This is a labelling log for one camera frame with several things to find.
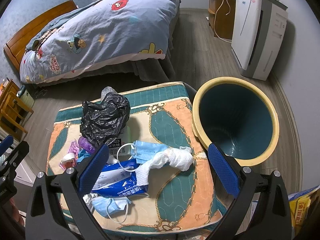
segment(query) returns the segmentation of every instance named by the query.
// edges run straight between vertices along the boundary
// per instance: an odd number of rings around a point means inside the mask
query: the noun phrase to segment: trash
[[[103,217],[108,216],[113,222],[116,223],[123,223],[126,221],[128,215],[128,206],[131,203],[132,202],[127,197],[105,198],[99,196],[92,199],[92,205],[94,206],[95,210]],[[126,211],[123,221],[115,221],[110,217],[111,214],[124,210],[124,208],[126,208]]]
[[[148,160],[151,160],[153,156],[158,152],[163,152],[165,149],[168,149],[169,146],[162,143],[149,143],[142,141],[134,141],[134,147],[131,148],[131,155],[136,158],[137,163],[145,163]]]
[[[129,100],[108,92],[101,104],[84,101],[80,132],[92,144],[98,146],[105,140],[111,144],[125,127],[130,115]]]
[[[96,193],[89,193],[83,196],[83,200],[86,203],[87,207],[89,208],[90,212],[92,213],[94,206],[92,204],[92,199],[96,198],[98,194]]]
[[[71,142],[68,153],[61,159],[59,163],[60,168],[64,171],[71,167],[77,166],[78,153],[80,151],[80,147],[76,140]]]
[[[121,165],[132,170],[138,166],[135,159],[121,162]],[[103,167],[91,192],[103,197],[118,197],[142,194],[147,190],[148,186],[137,186],[135,172],[124,171],[119,163],[116,163]]]
[[[173,168],[181,171],[187,171],[193,163],[190,147],[168,148],[163,152],[158,152],[151,160],[140,165],[135,173],[137,178],[137,186],[148,185],[148,176],[151,169],[159,169],[166,163],[170,163]]]
[[[77,164],[80,163],[84,158],[90,157],[91,154],[87,152],[85,149],[82,149],[78,154]],[[109,154],[109,158],[107,160],[107,164],[117,163],[118,160],[113,157],[113,155]]]
[[[64,171],[68,168],[76,167],[76,155],[74,153],[68,153],[65,155],[59,163],[59,167]]]
[[[82,149],[85,149],[88,153],[94,153],[94,151],[96,150],[96,149],[91,145],[91,143],[90,143],[86,138],[84,138],[83,136],[81,136],[81,137],[78,139],[78,144],[79,144],[79,146],[80,146]]]
[[[106,97],[106,94],[112,92],[112,93],[116,93],[117,91],[115,91],[112,87],[105,87],[102,91],[101,91],[101,102],[104,100],[104,98]]]
[[[117,151],[119,150],[119,148],[130,142],[130,128],[129,126],[125,126],[119,136],[117,137],[116,140],[114,140],[111,144],[109,144],[109,153],[112,154],[112,155],[116,155],[117,154]],[[119,156],[122,156],[122,155],[129,155],[130,154],[130,149],[129,148],[122,148],[121,151],[119,152]]]
[[[88,153],[85,149],[82,149],[82,150],[78,153],[77,163],[80,163],[84,158],[90,157],[90,156],[91,156],[90,153]]]

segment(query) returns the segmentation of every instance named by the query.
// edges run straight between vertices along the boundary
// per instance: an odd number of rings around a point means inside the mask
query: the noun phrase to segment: purple bottle
[[[82,149],[85,149],[88,153],[92,154],[94,153],[94,151],[96,150],[91,143],[84,138],[83,136],[81,136],[78,140],[78,144]]]

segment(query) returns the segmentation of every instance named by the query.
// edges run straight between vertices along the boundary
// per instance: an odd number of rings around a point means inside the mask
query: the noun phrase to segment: blue duvet cover
[[[52,82],[127,60],[163,59],[179,2],[100,0],[63,15],[63,21],[57,18],[27,46],[33,50],[22,59],[21,82]]]

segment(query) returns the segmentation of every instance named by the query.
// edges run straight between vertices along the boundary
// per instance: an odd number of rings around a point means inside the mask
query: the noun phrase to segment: baseboard
[[[282,102],[282,105],[284,106],[284,110],[288,116],[290,128],[293,135],[293,142],[294,142],[294,154],[295,154],[295,160],[296,160],[296,166],[298,167],[297,170],[297,178],[298,183],[295,187],[295,192],[301,191],[302,188],[302,155],[301,155],[301,147],[300,147],[300,140],[299,140],[299,134],[298,129],[296,126],[296,122],[294,120],[294,115],[291,109],[291,106],[289,104],[289,101],[284,93],[284,90],[276,77],[276,75],[273,73],[273,71],[270,72],[269,75],[269,81],[271,85],[273,86],[273,89],[277,90],[278,93],[275,93],[275,95],[278,97],[278,101]]]

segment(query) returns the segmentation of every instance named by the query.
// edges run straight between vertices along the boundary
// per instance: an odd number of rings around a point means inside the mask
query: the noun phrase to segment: blue gripper pad
[[[222,154],[223,153],[221,153],[213,143],[209,145],[208,158],[212,167],[217,173],[228,194],[231,194],[234,198],[237,198],[240,192],[239,178]]]
[[[13,137],[8,135],[4,140],[0,143],[0,156],[2,156],[7,149],[13,144]]]
[[[80,196],[89,194],[96,183],[102,168],[106,165],[109,158],[109,147],[103,144],[98,152],[88,163],[86,169],[79,177],[78,193]]]

